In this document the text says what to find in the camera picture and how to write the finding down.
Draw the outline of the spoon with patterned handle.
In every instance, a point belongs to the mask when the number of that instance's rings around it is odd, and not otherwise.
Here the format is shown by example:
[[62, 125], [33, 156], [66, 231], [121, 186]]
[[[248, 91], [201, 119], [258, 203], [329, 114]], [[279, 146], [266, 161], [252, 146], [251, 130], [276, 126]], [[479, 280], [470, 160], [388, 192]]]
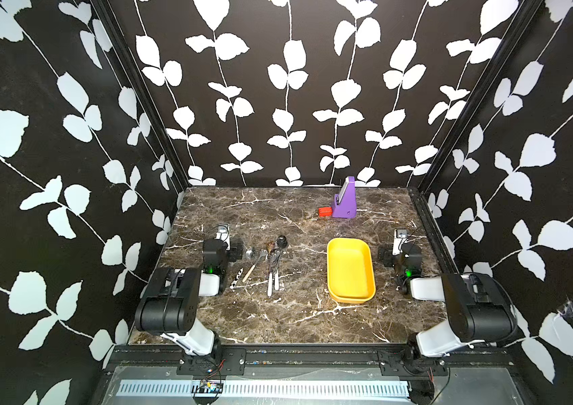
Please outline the spoon with patterned handle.
[[[254, 247], [250, 247], [242, 255], [242, 264], [246, 265], [246, 264], [250, 263], [251, 261], [253, 261], [255, 258], [256, 258], [256, 249]], [[240, 279], [242, 278], [243, 273], [244, 273], [244, 267], [239, 268], [239, 270], [235, 274], [235, 277], [232, 280], [232, 283], [230, 285], [231, 289], [235, 289], [237, 287], [237, 284], [239, 283]]]

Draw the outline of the yellow plastic storage box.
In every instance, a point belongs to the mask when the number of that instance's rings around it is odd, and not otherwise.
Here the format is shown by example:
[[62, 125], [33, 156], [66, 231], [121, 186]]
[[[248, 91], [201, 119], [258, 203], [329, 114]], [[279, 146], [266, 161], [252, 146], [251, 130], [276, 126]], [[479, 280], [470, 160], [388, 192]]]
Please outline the yellow plastic storage box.
[[376, 294], [372, 253], [365, 241], [332, 239], [327, 246], [327, 275], [330, 296], [336, 302], [360, 305]]

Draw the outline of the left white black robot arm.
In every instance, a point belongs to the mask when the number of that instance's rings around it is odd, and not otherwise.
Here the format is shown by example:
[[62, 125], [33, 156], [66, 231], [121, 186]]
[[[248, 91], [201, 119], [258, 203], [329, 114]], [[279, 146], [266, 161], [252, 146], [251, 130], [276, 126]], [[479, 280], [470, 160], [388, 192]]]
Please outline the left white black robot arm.
[[187, 355], [222, 361], [220, 339], [197, 317], [201, 297], [222, 295], [227, 268], [243, 258], [242, 240], [203, 242], [198, 268], [156, 268], [134, 315], [135, 328], [180, 346]]

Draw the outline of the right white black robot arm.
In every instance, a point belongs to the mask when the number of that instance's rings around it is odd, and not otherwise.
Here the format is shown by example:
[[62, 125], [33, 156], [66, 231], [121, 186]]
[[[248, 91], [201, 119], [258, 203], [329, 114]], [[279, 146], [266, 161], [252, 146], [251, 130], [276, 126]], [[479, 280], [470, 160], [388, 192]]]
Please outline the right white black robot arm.
[[409, 340], [414, 357], [441, 358], [472, 344], [497, 344], [518, 329], [507, 291], [485, 273], [421, 274], [421, 248], [404, 241], [380, 246], [377, 259], [394, 270], [397, 290], [406, 298], [445, 305], [447, 319]]

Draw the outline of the black round spoon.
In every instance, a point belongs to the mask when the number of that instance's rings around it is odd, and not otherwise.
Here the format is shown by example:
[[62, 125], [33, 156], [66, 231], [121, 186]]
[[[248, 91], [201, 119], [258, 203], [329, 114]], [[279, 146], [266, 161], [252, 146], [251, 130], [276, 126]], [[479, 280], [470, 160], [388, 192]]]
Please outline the black round spoon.
[[277, 240], [276, 240], [276, 246], [280, 249], [286, 249], [288, 248], [288, 240], [286, 238], [286, 236], [278, 236]]

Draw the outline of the purple plastic stand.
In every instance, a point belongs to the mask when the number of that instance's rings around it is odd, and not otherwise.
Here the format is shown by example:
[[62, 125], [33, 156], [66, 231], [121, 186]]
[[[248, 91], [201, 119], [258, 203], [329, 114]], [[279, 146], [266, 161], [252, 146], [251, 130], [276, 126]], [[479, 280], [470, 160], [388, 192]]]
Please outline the purple plastic stand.
[[354, 219], [357, 216], [357, 195], [355, 177], [347, 177], [335, 194], [332, 202], [332, 217], [335, 219]]

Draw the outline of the red small block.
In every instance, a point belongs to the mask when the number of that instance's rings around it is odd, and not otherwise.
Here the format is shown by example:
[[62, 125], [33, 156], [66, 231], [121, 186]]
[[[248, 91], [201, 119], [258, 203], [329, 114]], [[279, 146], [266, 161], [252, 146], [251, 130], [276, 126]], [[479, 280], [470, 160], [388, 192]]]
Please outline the red small block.
[[321, 218], [332, 217], [333, 216], [332, 207], [321, 207], [321, 208], [319, 208], [318, 209], [318, 216]]

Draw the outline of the small green circuit board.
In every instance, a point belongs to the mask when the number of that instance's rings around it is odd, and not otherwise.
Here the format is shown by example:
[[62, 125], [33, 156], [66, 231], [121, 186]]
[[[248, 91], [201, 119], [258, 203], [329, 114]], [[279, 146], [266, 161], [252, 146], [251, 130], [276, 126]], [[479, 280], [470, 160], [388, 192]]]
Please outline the small green circuit board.
[[222, 381], [198, 381], [193, 386], [193, 396], [217, 397], [223, 393]]

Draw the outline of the white perforated strip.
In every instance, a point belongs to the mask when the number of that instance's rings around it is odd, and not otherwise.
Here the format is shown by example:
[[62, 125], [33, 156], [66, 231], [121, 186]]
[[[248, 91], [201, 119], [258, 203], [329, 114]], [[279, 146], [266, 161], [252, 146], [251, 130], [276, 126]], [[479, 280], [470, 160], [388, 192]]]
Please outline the white perforated strip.
[[222, 381], [217, 397], [193, 396], [195, 380], [123, 380], [118, 398], [284, 398], [284, 399], [377, 399], [411, 397], [406, 381]]

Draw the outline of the black front mounting rail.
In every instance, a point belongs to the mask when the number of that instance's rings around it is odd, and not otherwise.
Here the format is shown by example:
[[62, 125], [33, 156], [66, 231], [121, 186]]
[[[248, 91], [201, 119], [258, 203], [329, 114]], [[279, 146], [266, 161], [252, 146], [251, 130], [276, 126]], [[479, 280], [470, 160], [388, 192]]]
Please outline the black front mounting rail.
[[407, 344], [223, 344], [213, 354], [185, 354], [176, 345], [117, 346], [107, 371], [119, 366], [167, 367], [180, 376], [240, 376], [251, 368], [376, 368], [381, 376], [425, 379], [446, 376], [458, 368], [512, 368], [504, 349], [460, 349], [442, 358], [422, 357]]

